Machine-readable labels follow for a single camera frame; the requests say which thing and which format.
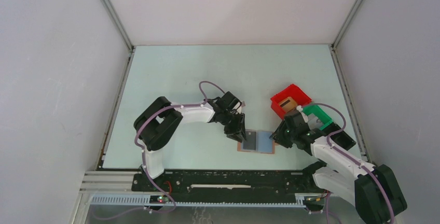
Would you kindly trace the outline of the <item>tan leather card holder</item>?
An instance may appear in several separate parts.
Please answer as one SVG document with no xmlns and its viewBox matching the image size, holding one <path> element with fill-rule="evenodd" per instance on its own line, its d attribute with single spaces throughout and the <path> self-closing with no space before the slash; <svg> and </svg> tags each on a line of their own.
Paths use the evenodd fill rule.
<svg viewBox="0 0 440 224">
<path fill-rule="evenodd" d="M 237 151 L 275 154 L 276 143 L 271 137 L 272 132 L 269 131 L 246 130 L 246 140 L 238 143 Z"/>
</svg>

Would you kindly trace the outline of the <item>silver card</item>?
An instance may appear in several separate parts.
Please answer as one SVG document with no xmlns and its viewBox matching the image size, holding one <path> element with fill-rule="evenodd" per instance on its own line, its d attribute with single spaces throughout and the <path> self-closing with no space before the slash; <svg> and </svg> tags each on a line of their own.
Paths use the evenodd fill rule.
<svg viewBox="0 0 440 224">
<path fill-rule="evenodd" d="M 242 142 L 242 149 L 247 151 L 256 151 L 257 149 L 257 132 L 248 131 L 246 140 Z"/>
</svg>

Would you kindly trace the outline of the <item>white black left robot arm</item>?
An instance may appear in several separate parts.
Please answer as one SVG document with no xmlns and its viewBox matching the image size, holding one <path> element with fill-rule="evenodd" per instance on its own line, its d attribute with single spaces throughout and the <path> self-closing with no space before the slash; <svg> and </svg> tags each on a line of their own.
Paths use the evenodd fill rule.
<svg viewBox="0 0 440 224">
<path fill-rule="evenodd" d="M 243 102 L 227 91 L 221 97 L 205 98 L 200 103 L 177 104 L 161 96 L 155 99 L 134 121 L 134 143 L 142 150 L 144 185 L 151 191 L 163 187 L 162 149 L 180 124 L 220 123 L 227 138 L 239 143 L 246 140 Z"/>
</svg>

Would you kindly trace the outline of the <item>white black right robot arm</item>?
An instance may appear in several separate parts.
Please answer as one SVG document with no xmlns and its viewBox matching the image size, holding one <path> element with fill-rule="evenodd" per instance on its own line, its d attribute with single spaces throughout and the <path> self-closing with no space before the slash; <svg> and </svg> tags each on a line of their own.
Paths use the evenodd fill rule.
<svg viewBox="0 0 440 224">
<path fill-rule="evenodd" d="M 354 140 L 332 123 L 315 127 L 301 110 L 286 113 L 272 134 L 277 144 L 296 146 L 318 159 L 312 172 L 302 177 L 309 192 L 327 190 L 352 204 L 365 223 L 394 223 L 408 205 L 394 172 L 385 164 L 374 165 L 348 152 Z"/>
</svg>

